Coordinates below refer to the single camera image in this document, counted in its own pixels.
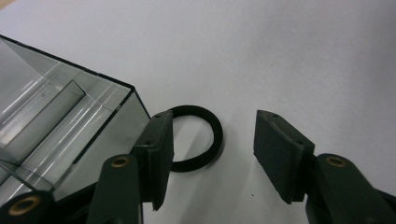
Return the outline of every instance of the white background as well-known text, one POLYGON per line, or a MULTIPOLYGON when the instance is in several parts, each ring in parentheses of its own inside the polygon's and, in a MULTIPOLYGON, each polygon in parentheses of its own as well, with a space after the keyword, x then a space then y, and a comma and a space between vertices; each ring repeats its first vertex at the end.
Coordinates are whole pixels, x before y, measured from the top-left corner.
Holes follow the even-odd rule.
MULTIPOLYGON (((171 174, 146 223, 307 223, 253 156, 257 109, 396 195, 394 0, 19 0, 0 34, 135 85, 150 115, 189 104, 219 117, 222 156, 171 174)), ((210 145, 206 123, 175 125, 177 160, 210 145)))

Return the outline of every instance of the black rubber ring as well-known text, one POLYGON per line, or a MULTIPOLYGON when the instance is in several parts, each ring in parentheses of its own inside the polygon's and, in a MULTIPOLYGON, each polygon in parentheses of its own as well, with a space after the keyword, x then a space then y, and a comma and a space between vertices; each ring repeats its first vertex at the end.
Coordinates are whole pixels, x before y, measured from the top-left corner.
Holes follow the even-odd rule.
POLYGON ((213 130, 213 143, 206 152, 185 161, 174 161, 171 171, 189 172, 208 165, 218 155, 223 140, 223 130, 219 119, 209 110, 197 105, 180 105, 169 110, 172 110, 174 119, 182 116, 195 116, 204 119, 213 130))

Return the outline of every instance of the clear plastic box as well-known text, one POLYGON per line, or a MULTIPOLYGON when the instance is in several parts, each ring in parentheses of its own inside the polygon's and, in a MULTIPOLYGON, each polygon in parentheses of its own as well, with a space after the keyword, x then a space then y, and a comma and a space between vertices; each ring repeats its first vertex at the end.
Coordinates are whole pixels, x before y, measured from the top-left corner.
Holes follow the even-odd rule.
POLYGON ((134 87, 0 36, 0 205, 61 199, 129 153, 149 122, 134 87))

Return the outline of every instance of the transparent acrylic container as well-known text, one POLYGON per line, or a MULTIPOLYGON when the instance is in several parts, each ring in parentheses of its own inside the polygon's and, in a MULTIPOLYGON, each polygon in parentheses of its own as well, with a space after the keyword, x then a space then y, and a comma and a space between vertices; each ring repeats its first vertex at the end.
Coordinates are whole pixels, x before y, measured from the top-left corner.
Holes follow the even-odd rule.
POLYGON ((89 186, 148 122, 133 86, 0 36, 0 205, 89 186))

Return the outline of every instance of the screw hole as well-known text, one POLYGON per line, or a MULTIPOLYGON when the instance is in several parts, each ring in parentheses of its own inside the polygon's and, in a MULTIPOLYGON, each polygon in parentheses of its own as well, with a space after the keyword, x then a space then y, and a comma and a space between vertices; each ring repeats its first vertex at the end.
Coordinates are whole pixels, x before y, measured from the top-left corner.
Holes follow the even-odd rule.
POLYGON ((26 214, 33 210, 40 204, 40 198, 38 196, 30 196, 24 199, 19 200, 14 203, 14 205, 9 208, 8 213, 12 216, 20 216, 26 214))
POLYGON ((346 162, 344 160, 341 160, 340 158, 337 157, 328 157, 326 158, 327 163, 329 163, 332 166, 336 167, 344 167, 346 166, 346 162))
POLYGON ((129 158, 127 157, 118 157, 113 162, 111 162, 111 166, 119 168, 126 166, 129 163, 129 158))

